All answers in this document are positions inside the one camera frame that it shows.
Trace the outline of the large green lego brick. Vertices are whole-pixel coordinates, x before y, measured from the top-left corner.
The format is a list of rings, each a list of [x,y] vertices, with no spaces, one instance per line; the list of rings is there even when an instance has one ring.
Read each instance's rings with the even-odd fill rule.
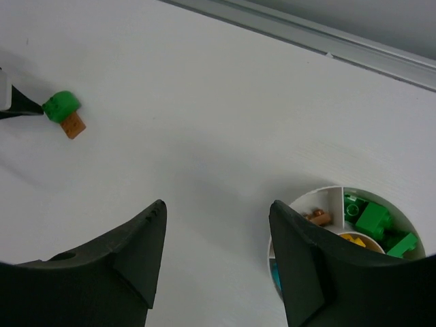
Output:
[[[355,229],[374,240],[382,240],[384,232],[392,227],[392,217],[387,208],[370,202],[355,223]]]

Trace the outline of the brown and purple lego stack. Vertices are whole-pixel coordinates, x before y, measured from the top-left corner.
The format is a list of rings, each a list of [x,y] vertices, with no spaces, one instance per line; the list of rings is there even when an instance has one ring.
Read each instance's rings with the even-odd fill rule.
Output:
[[[311,223],[320,227],[325,227],[332,223],[332,216],[329,212],[322,209],[316,209],[310,213],[303,213],[302,216]]]

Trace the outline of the dark green lego brick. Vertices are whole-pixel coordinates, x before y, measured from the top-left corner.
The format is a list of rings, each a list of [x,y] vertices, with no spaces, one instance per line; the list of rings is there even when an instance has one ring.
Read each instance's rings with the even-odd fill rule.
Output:
[[[353,194],[345,193],[343,197],[344,218],[349,223],[355,224],[363,214],[368,202]]]

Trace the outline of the green lego plate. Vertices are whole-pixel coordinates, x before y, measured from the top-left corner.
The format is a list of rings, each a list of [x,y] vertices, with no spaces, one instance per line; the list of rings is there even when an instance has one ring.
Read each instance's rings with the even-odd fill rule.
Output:
[[[401,232],[388,239],[386,254],[395,258],[404,258],[404,255],[413,251],[417,244],[418,239],[413,233]]]

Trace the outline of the yellow long lego brick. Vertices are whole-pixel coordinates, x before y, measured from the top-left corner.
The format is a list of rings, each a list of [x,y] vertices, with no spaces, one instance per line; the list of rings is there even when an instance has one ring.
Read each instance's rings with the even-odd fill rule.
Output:
[[[385,254],[385,251],[382,249],[382,247],[371,237],[365,234],[361,234],[358,232],[343,232],[340,233],[339,236],[344,238],[345,240],[348,240],[349,242],[364,247],[365,249]]]

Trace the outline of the brown lego tile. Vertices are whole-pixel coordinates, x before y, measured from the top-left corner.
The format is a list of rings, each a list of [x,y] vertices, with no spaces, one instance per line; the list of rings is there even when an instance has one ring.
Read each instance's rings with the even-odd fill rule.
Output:
[[[60,123],[60,126],[70,140],[76,138],[86,129],[86,125],[83,123],[77,112],[71,113]]]

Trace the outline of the cyan lego brick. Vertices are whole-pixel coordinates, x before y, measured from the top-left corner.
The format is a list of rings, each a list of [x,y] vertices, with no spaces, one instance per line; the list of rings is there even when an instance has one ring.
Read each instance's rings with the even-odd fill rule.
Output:
[[[270,259],[270,272],[271,272],[272,280],[275,284],[275,287],[276,287],[277,291],[281,294],[282,288],[281,288],[281,282],[280,282],[280,278],[279,278],[279,270],[278,270],[278,266],[277,266],[277,261],[274,258]]]

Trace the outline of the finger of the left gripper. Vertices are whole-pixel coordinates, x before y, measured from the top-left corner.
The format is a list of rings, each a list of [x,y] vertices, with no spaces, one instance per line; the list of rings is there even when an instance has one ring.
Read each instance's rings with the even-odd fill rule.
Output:
[[[12,105],[6,111],[1,111],[0,119],[9,119],[18,116],[43,115],[42,107],[12,86]]]

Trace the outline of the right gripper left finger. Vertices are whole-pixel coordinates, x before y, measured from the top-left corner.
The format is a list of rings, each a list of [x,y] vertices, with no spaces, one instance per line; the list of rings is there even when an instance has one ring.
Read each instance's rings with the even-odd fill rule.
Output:
[[[1,263],[2,326],[144,326],[167,225],[157,200],[119,227],[47,261]]]

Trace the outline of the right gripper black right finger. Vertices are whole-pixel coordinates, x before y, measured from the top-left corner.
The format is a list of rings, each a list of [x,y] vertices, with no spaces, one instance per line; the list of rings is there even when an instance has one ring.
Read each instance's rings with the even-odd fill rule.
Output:
[[[280,200],[270,233],[288,326],[434,326],[435,257],[355,245]]]

